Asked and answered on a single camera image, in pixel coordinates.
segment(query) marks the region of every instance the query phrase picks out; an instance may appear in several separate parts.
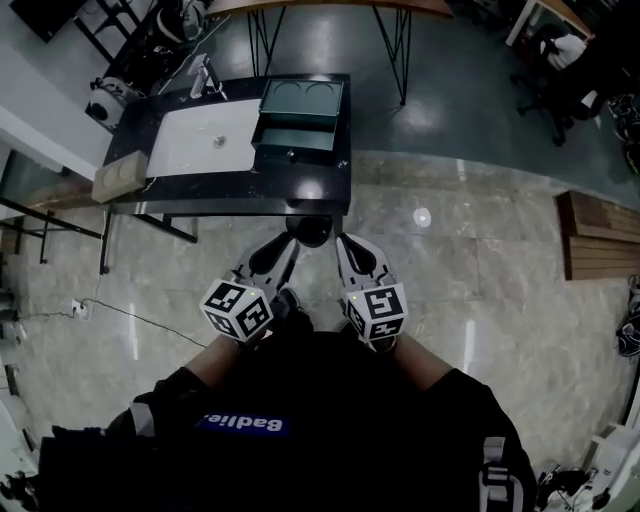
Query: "faucet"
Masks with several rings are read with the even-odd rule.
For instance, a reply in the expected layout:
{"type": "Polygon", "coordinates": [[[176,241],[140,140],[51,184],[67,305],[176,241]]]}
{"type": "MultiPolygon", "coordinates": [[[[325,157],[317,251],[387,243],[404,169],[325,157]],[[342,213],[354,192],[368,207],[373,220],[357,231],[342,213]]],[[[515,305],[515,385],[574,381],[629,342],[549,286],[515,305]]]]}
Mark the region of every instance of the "faucet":
{"type": "Polygon", "coordinates": [[[218,75],[211,65],[211,59],[209,59],[206,53],[198,55],[193,59],[187,75],[196,75],[190,93],[190,96],[194,100],[212,93],[220,93],[226,101],[229,100],[222,90],[222,82],[218,80],[218,75]]]}

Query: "wooden table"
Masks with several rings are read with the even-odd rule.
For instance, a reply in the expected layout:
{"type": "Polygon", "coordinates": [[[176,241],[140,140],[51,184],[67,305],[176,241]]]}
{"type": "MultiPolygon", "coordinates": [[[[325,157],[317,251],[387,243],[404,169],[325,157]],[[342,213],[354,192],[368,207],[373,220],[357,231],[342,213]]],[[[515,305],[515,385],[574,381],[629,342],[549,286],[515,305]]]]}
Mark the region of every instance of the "wooden table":
{"type": "Polygon", "coordinates": [[[520,16],[518,16],[516,24],[513,26],[513,29],[511,29],[509,37],[507,37],[507,46],[513,45],[518,34],[522,31],[529,18],[533,17],[538,19],[540,17],[542,9],[551,11],[562,21],[568,23],[584,34],[585,37],[589,37],[591,35],[589,27],[587,27],[584,21],[582,21],[562,0],[528,0],[522,9],[520,16]]]}
{"type": "Polygon", "coordinates": [[[207,16],[247,14],[253,74],[254,76],[260,76],[260,43],[262,43],[262,48],[266,56],[264,75],[267,75],[269,66],[271,65],[273,48],[278,38],[282,18],[284,17],[287,7],[323,4],[362,5],[369,6],[373,9],[387,48],[387,53],[389,54],[393,74],[396,79],[398,91],[400,92],[401,105],[404,105],[407,99],[412,13],[415,11],[438,18],[453,18],[453,13],[444,0],[216,0],[207,11],[207,16]],[[281,8],[280,16],[273,31],[273,38],[269,41],[264,9],[276,7],[281,8]],[[396,10],[395,31],[392,38],[389,37],[382,18],[380,17],[380,13],[378,12],[379,7],[396,10]],[[400,60],[400,69],[397,68],[398,60],[400,60]]]}

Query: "blue label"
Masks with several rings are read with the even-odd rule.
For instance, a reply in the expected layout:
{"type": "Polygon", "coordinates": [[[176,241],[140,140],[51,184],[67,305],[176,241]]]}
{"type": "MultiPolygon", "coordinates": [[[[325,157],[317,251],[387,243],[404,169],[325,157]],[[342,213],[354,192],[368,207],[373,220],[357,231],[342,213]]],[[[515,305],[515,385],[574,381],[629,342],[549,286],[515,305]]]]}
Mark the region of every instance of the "blue label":
{"type": "Polygon", "coordinates": [[[196,423],[196,428],[249,436],[287,437],[289,435],[289,420],[285,418],[215,413],[205,415],[204,418],[196,423]]]}

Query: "black shirt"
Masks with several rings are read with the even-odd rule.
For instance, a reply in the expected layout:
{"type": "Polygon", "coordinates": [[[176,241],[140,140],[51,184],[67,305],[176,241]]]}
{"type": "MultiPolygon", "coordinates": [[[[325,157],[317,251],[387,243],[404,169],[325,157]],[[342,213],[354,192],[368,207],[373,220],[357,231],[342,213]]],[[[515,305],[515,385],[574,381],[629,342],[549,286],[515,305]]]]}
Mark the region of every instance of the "black shirt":
{"type": "Polygon", "coordinates": [[[533,509],[527,455],[488,387],[453,370],[418,392],[390,358],[339,334],[272,337],[215,392],[180,369],[135,401],[149,406],[153,438],[135,436],[127,411],[107,435],[58,430],[45,440],[42,510],[475,511],[483,443],[494,436],[506,438],[503,462],[533,509]]]}

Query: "fiducial marker cube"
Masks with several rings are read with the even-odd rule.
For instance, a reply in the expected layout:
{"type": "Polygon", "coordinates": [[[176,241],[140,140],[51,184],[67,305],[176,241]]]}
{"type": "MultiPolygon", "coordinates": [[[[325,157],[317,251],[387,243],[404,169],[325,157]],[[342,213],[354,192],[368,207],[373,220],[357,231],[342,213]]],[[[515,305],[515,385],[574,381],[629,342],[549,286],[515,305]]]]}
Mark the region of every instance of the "fiducial marker cube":
{"type": "Polygon", "coordinates": [[[200,309],[213,329],[240,342],[247,342],[273,318],[264,292],[216,279],[200,302],[200,309]]]}
{"type": "Polygon", "coordinates": [[[345,291],[343,298],[347,318],[364,341],[400,334],[409,316],[402,284],[345,291]]]}

